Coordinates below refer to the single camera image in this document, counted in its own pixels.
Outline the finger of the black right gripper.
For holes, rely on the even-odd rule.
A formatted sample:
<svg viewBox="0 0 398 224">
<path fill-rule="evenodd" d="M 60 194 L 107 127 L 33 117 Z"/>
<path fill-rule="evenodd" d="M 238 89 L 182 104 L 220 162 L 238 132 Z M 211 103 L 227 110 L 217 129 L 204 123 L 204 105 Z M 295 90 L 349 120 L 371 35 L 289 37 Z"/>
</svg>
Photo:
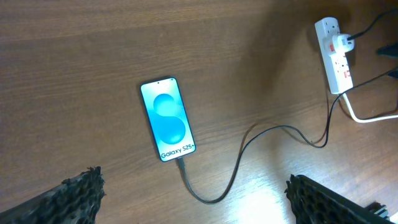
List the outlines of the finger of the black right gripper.
<svg viewBox="0 0 398 224">
<path fill-rule="evenodd" d="M 376 53 L 390 58 L 398 58 L 398 42 L 383 46 L 377 49 Z"/>
</svg>

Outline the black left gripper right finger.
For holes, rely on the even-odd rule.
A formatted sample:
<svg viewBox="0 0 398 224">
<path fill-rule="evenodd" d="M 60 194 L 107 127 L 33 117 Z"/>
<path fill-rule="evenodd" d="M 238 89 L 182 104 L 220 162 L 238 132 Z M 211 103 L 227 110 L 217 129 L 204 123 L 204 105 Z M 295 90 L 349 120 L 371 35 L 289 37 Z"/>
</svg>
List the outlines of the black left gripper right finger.
<svg viewBox="0 0 398 224">
<path fill-rule="evenodd" d="M 291 175 L 286 197 L 299 224 L 391 224 L 385 205 L 362 207 L 305 175 Z"/>
</svg>

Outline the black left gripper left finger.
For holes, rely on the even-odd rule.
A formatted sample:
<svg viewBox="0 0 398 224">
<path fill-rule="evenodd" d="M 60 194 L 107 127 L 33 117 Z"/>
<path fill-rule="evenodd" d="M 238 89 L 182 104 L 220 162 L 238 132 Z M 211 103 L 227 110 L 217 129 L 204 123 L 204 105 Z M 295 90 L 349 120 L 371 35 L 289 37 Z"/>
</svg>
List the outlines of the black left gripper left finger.
<svg viewBox="0 0 398 224">
<path fill-rule="evenodd" d="M 1 224 L 95 223 L 105 196 L 103 185 L 101 167 L 89 167 L 80 175 L 1 212 Z"/>
</svg>

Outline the blue Galaxy smartphone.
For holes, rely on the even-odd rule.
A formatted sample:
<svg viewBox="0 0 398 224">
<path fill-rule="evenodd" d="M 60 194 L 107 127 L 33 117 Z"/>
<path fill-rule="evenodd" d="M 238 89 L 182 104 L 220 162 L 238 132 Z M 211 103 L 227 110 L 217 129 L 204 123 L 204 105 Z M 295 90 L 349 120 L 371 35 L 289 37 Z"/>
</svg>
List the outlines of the blue Galaxy smartphone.
<svg viewBox="0 0 398 224">
<path fill-rule="evenodd" d="M 144 83 L 140 91 L 160 160 L 168 162 L 195 152 L 197 147 L 177 79 Z"/>
</svg>

